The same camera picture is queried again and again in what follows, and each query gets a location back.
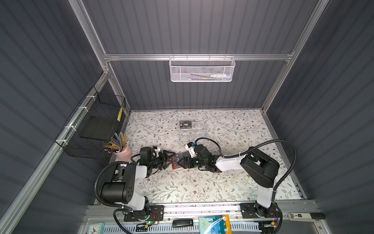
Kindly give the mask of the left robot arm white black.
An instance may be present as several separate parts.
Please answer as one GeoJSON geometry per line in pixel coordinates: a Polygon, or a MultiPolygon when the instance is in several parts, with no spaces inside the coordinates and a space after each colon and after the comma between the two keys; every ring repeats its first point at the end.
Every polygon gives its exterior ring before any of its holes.
{"type": "Polygon", "coordinates": [[[167,169],[175,155],[175,152],[162,151],[159,147],[143,147],[139,154],[130,157],[130,162],[108,164],[95,181],[96,200],[108,207],[148,215],[151,211],[149,200],[135,191],[135,180],[149,178],[153,170],[167,169]]]}

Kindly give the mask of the black VIP credit card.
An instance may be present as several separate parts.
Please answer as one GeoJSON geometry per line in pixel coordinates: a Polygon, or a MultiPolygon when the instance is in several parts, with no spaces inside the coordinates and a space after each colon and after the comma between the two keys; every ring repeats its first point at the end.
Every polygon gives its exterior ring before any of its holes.
{"type": "Polygon", "coordinates": [[[189,121],[189,120],[179,121],[179,126],[180,126],[180,129],[191,129],[192,121],[189,121]]]}

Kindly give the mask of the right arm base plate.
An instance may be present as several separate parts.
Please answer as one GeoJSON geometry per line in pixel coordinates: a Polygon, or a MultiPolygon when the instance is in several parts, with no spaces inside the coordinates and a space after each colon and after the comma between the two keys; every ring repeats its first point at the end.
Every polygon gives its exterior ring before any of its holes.
{"type": "Polygon", "coordinates": [[[277,203],[271,203],[269,208],[265,208],[255,203],[240,203],[240,210],[243,218],[281,218],[282,211],[277,203]]]}

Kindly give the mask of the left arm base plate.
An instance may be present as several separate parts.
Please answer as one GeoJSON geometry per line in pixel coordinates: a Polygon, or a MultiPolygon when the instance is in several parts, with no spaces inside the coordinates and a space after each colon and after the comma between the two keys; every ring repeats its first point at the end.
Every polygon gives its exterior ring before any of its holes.
{"type": "Polygon", "coordinates": [[[164,209],[163,205],[151,205],[141,211],[124,212],[124,221],[162,221],[164,219],[164,209]]]}

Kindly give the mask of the red leather card holder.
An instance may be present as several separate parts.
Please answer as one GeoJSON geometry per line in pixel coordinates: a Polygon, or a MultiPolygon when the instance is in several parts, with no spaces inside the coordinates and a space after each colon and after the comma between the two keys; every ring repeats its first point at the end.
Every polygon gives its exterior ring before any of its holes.
{"type": "Polygon", "coordinates": [[[176,153],[173,157],[172,157],[172,168],[173,170],[174,169],[178,169],[178,168],[181,168],[181,166],[178,164],[178,162],[183,159],[184,157],[190,157],[190,153],[188,151],[184,151],[184,152],[179,152],[179,153],[176,153]]]}

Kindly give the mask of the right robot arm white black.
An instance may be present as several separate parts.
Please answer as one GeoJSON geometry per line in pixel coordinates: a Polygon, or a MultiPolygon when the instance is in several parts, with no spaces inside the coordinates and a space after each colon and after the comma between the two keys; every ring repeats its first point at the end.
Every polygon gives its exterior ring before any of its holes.
{"type": "Polygon", "coordinates": [[[258,184],[257,209],[270,209],[274,202],[274,182],[280,167],[275,159],[257,147],[249,147],[247,151],[232,156],[218,156],[213,155],[204,145],[193,143],[189,153],[189,156],[178,161],[184,169],[198,168],[212,173],[229,170],[247,172],[258,184]]]}

